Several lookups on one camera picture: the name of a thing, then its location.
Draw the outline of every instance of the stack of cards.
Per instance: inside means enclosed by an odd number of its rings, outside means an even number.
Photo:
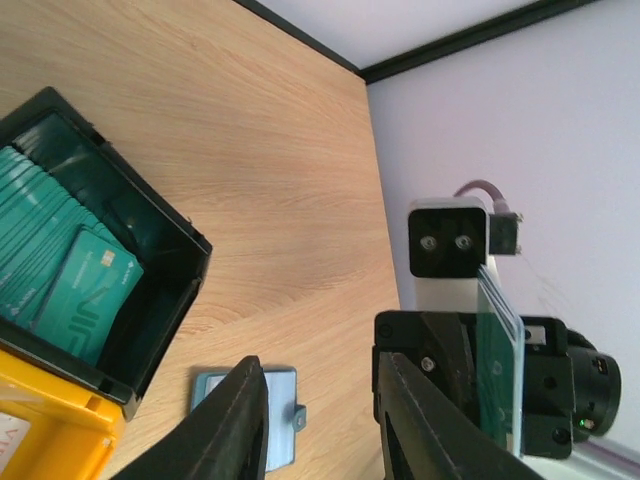
[[[0,315],[95,364],[142,273],[53,177],[0,150]]]

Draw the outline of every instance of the black plastic bin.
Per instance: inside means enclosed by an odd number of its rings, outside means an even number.
[[[51,87],[0,121],[7,145],[91,210],[145,273],[95,367],[2,317],[0,348],[122,405],[130,420],[202,286],[211,244]]]

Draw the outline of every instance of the cable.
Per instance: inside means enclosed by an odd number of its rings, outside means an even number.
[[[493,200],[493,211],[495,213],[509,213],[511,211],[509,209],[509,205],[507,204],[507,200],[504,198],[504,195],[502,195],[500,189],[498,189],[498,187],[496,187],[493,183],[486,180],[472,180],[466,185],[460,187],[458,191],[453,194],[453,196],[461,197],[467,192],[476,188],[484,190],[489,194],[491,200]]]

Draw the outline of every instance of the teal card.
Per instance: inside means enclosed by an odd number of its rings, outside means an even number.
[[[80,229],[37,315],[34,333],[95,365],[141,275],[133,255],[88,228]]]

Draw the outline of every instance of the orange plastic container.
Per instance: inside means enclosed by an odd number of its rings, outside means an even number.
[[[0,479],[98,479],[124,426],[119,405],[0,350]]]

